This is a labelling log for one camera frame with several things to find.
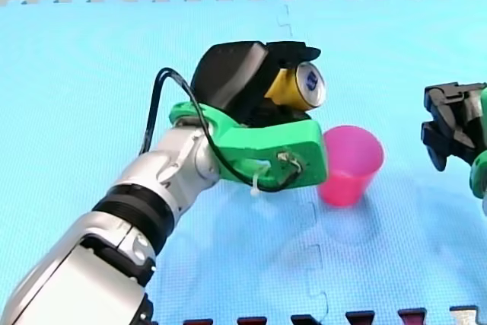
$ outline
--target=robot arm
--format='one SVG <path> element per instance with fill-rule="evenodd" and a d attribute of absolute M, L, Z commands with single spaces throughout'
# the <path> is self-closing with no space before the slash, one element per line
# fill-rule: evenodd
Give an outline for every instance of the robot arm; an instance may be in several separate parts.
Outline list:
<path fill-rule="evenodd" d="M 198 194 L 218 181 L 202 130 L 174 127 L 81 216 L 7 303 L 2 325 L 149 325 L 156 256 Z"/>
<path fill-rule="evenodd" d="M 22 280 L 0 325 L 156 324 L 145 286 L 166 239 L 203 190 L 219 179 L 255 182 L 261 160 L 270 162 L 259 176 L 263 190 L 326 179 L 320 128 L 305 113 L 323 102 L 322 80 L 309 64 L 319 54 L 294 42 L 213 46 L 191 90 L 182 83 L 196 102 L 174 106 L 173 127 L 149 150 L 158 75 L 140 155 Z M 310 99 L 315 90 L 321 94 Z"/>
<path fill-rule="evenodd" d="M 470 189 L 484 199 L 487 190 L 487 84 L 440 84 L 425 89 L 425 108 L 433 121 L 422 124 L 422 141 L 433 165 L 443 171 L 451 155 L 471 167 Z"/>

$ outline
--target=puzzle mat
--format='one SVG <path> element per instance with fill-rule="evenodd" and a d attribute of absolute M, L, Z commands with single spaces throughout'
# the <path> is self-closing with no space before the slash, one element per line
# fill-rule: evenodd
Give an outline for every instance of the puzzle mat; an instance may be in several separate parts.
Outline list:
<path fill-rule="evenodd" d="M 424 308 L 426 323 L 450 325 L 450 308 L 467 306 L 487 322 L 487 221 L 469 168 L 436 172 L 420 139 L 425 86 L 487 78 L 487 0 L 14 0 L 0 40 L 1 306 L 137 154 L 159 68 L 190 79 L 212 44 L 303 40 L 322 49 L 328 84 L 313 117 L 371 130 L 383 169 L 351 209 L 313 188 L 204 192 L 158 258 L 154 319 L 340 325 L 373 311 L 374 325 L 394 325 Z M 155 135 L 185 99 L 164 86 Z"/>

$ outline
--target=silver robot arm segment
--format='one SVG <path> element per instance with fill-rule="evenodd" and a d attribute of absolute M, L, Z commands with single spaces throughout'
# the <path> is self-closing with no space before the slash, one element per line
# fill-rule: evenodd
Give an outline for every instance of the silver robot arm segment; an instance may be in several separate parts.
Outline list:
<path fill-rule="evenodd" d="M 203 131 L 176 126 L 140 155 L 8 299 L 0 325 L 153 325 L 145 286 L 167 237 L 219 179 Z"/>

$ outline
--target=black cable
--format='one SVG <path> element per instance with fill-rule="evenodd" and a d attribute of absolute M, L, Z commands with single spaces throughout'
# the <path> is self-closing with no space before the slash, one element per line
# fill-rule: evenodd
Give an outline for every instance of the black cable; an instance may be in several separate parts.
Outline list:
<path fill-rule="evenodd" d="M 208 130 L 208 124 L 205 121 L 205 116 L 203 115 L 203 111 L 199 106 L 199 103 L 196 100 L 193 91 L 191 91 L 191 88 L 189 87 L 186 80 L 184 80 L 184 78 L 172 68 L 161 69 L 155 78 L 154 89 L 152 91 L 151 106 L 149 107 L 147 126 L 144 134 L 144 141 L 142 143 L 142 147 L 139 154 L 140 155 L 144 154 L 145 152 L 149 151 L 149 149 L 151 148 L 152 135 L 154 133 L 155 121 L 158 114 L 159 100 L 161 99 L 161 90 L 162 90 L 162 86 L 164 85 L 164 81 L 167 78 L 172 78 L 188 95 L 189 99 L 191 100 L 191 103 L 193 104 L 196 110 L 196 114 L 198 115 L 199 122 L 201 123 L 203 132 L 205 133 L 205 137 L 208 139 L 208 144 L 212 148 L 213 153 L 218 158 L 218 160 L 228 169 L 228 171 L 230 171 L 242 183 L 252 186 L 253 185 L 252 178 L 236 170 L 228 162 L 225 156 L 221 153 L 220 149 L 213 141 L 212 135 Z M 296 179 L 299 177 L 301 173 L 301 166 L 297 162 L 290 162 L 290 164 L 293 164 L 296 167 L 296 170 L 292 174 L 289 174 L 289 176 L 284 180 L 284 182 L 282 182 L 278 186 L 261 186 L 259 185 L 259 183 L 257 183 L 257 187 L 259 188 L 259 190 L 262 190 L 263 192 L 271 192 L 271 193 L 279 192 L 281 190 L 284 190 L 291 184 L 293 184 L 293 182 L 296 181 Z"/>

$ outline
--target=yellow can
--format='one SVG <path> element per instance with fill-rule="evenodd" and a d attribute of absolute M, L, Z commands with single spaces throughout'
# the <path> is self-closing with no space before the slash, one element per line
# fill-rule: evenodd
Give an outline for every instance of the yellow can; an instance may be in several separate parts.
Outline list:
<path fill-rule="evenodd" d="M 302 62 L 296 69 L 281 69 L 266 98 L 297 110 L 312 110 L 325 101 L 326 84 L 316 66 Z"/>

